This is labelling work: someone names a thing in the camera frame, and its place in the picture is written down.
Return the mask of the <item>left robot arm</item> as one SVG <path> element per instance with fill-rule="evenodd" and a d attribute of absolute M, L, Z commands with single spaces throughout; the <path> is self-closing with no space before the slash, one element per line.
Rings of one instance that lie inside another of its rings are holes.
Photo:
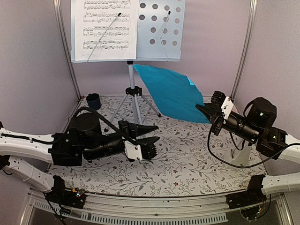
<path fill-rule="evenodd" d="M 59 176 L 51 176 L 24 162 L 37 159 L 58 166 L 81 166 L 83 160 L 93 161 L 125 154 L 132 161 L 151 160 L 157 155 L 158 136 L 144 135 L 158 126 L 140 125 L 120 120 L 114 126 L 98 112 L 85 112 L 71 118 L 64 133 L 27 135 L 0 128 L 0 168 L 14 170 L 25 182 L 51 194 L 59 203 L 66 203 L 70 194 L 80 197 L 79 191 L 69 191 Z"/>

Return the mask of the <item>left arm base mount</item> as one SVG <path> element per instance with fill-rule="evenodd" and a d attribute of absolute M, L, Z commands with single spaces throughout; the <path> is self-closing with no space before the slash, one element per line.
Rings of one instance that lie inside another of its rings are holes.
<path fill-rule="evenodd" d="M 77 209 L 83 209 L 86 201 L 84 189 L 64 189 L 62 191 L 51 191 L 45 194 L 45 199 L 58 204 L 59 206 L 68 206 Z"/>

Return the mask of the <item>white perforated music stand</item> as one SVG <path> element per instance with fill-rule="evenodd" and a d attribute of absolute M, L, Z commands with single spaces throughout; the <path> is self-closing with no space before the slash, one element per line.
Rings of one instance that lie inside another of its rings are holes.
<path fill-rule="evenodd" d="M 133 63 L 135 61 L 178 62 L 181 59 L 181 41 L 183 33 L 186 3 L 183 0 L 139 0 L 137 26 L 137 54 L 135 60 L 126 60 L 130 93 L 135 123 L 142 124 L 138 99 L 143 97 L 140 88 L 135 85 Z"/>

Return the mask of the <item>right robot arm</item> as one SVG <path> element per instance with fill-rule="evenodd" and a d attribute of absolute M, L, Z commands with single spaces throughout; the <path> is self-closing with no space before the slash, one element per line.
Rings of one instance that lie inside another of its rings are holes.
<path fill-rule="evenodd" d="M 286 131 L 274 127 L 277 108 L 263 97 L 247 104 L 243 114 L 233 111 L 229 97 L 212 97 L 211 102 L 196 105 L 211 123 L 209 134 L 219 135 L 226 130 L 254 146 L 264 156 L 268 175 L 252 176 L 242 200 L 253 204 L 260 196 L 300 189 L 300 140 Z"/>

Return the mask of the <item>blue sheet music page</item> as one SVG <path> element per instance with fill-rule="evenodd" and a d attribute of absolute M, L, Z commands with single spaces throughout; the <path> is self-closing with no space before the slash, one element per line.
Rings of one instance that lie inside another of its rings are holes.
<path fill-rule="evenodd" d="M 167 117 L 193 123 L 209 123 L 195 105 L 204 106 L 202 93 L 192 80 L 172 70 L 134 64 L 159 111 Z"/>

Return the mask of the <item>white sheet music page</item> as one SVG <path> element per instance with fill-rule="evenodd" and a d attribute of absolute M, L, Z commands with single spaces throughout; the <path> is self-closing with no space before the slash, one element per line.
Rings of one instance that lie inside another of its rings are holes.
<path fill-rule="evenodd" d="M 135 60 L 138 0 L 73 0 L 71 60 Z"/>

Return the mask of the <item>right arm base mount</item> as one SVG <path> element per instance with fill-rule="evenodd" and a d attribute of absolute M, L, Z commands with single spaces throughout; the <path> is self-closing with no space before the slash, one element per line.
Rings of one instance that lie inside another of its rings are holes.
<path fill-rule="evenodd" d="M 247 221 L 257 220 L 263 217 L 270 208 L 265 207 L 267 196 L 261 190 L 248 189 L 245 191 L 228 194 L 226 203 L 229 209 L 240 209 L 240 214 Z"/>

